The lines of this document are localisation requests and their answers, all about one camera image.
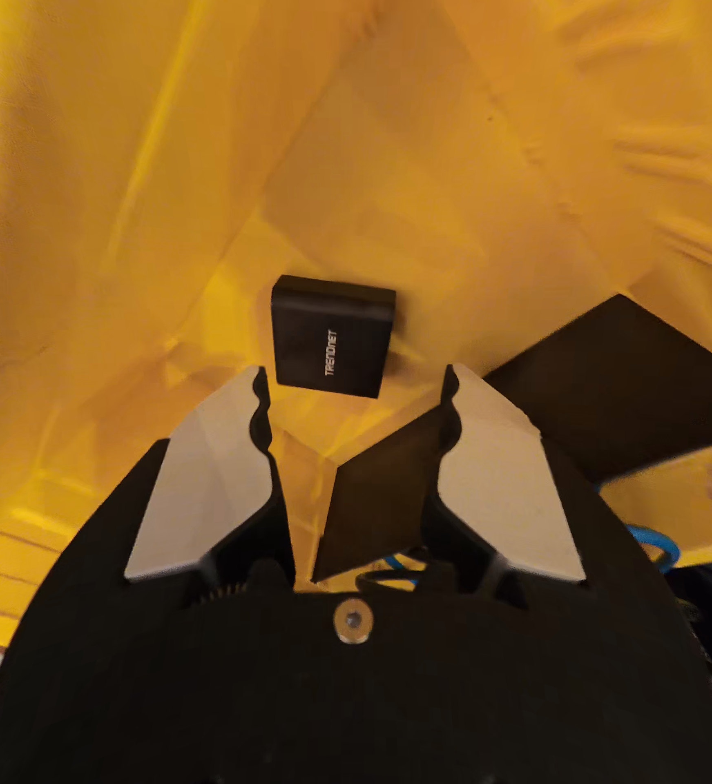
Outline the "black ethernet splitter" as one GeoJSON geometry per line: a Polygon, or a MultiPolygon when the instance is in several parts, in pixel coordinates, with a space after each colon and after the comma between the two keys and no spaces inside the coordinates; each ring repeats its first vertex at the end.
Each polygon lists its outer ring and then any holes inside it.
{"type": "Polygon", "coordinates": [[[392,289],[282,275],[270,301],[277,383],[377,399],[396,308],[392,289]]]}

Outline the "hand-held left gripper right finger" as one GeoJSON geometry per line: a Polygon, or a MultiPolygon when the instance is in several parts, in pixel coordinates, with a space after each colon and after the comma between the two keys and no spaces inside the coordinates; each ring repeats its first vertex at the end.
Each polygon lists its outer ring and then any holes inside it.
{"type": "Polygon", "coordinates": [[[586,581],[538,428],[462,364],[444,374],[422,542],[453,567],[463,593],[498,586],[509,573],[586,581]]]}

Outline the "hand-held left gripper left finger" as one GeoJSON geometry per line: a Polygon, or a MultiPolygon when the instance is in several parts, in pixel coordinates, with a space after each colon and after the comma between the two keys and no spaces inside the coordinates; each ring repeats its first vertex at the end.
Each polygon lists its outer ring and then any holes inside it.
{"type": "Polygon", "coordinates": [[[246,585],[266,563],[294,589],[270,405],[266,369],[249,366],[174,429],[125,566],[128,582],[196,573],[224,589],[246,585]]]}

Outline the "yellow divided storage bin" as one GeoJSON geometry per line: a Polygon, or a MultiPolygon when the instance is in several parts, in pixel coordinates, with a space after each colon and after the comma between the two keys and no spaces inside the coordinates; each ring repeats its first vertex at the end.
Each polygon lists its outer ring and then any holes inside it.
{"type": "Polygon", "coordinates": [[[0,2],[0,645],[243,367],[307,588],[341,465],[613,295],[712,353],[712,2],[0,2]],[[284,274],[397,293],[377,399],[277,383],[284,274]]]}

